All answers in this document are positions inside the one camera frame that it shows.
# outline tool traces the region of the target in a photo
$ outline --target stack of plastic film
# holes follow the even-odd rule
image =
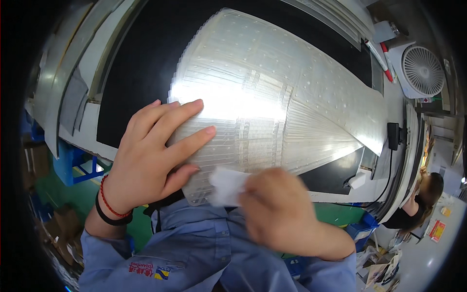
[[[282,165],[301,174],[344,157],[363,145],[318,111],[292,99],[285,124]]]
[[[231,9],[198,31],[180,58],[168,102],[202,98],[204,109],[169,143],[215,125],[212,141],[187,162],[200,166],[183,192],[208,201],[216,166],[300,174],[364,144],[380,154],[382,96],[325,53],[280,27]]]

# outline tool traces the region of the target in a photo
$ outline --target woman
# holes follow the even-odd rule
[[[402,234],[407,234],[421,226],[433,212],[433,206],[443,193],[443,177],[437,172],[428,175],[425,166],[420,169],[420,175],[410,199],[383,223],[386,228],[401,229]]]

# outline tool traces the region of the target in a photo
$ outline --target person's left hand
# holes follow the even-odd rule
[[[103,185],[104,196],[115,212],[126,214],[135,207],[159,201],[179,190],[199,170],[196,165],[185,164],[168,176],[216,135],[214,126],[170,147],[165,143],[178,126],[202,108],[202,100],[182,106],[178,102],[161,105],[156,100],[133,115]]]

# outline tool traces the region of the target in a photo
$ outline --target red string bracelet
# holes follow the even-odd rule
[[[127,217],[131,214],[131,211],[126,213],[126,214],[118,214],[117,212],[115,212],[110,206],[109,204],[107,203],[106,201],[106,198],[104,197],[104,188],[103,188],[103,185],[104,185],[104,180],[108,177],[109,175],[107,174],[106,176],[104,176],[102,178],[102,181],[100,182],[100,194],[102,195],[102,200],[104,201],[104,204],[107,206],[107,208],[110,210],[110,212],[112,212],[115,216],[118,216],[118,217]]]

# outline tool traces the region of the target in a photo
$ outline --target black bracelet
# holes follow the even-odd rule
[[[102,220],[104,220],[107,224],[112,225],[112,226],[122,226],[122,225],[129,224],[133,220],[133,210],[131,210],[130,215],[128,215],[126,217],[123,217],[122,219],[112,220],[109,217],[107,217],[104,214],[104,212],[102,212],[102,209],[100,208],[100,205],[99,205],[99,193],[100,193],[100,191],[97,192],[97,195],[96,195],[97,214],[99,214],[99,216],[102,218]]]

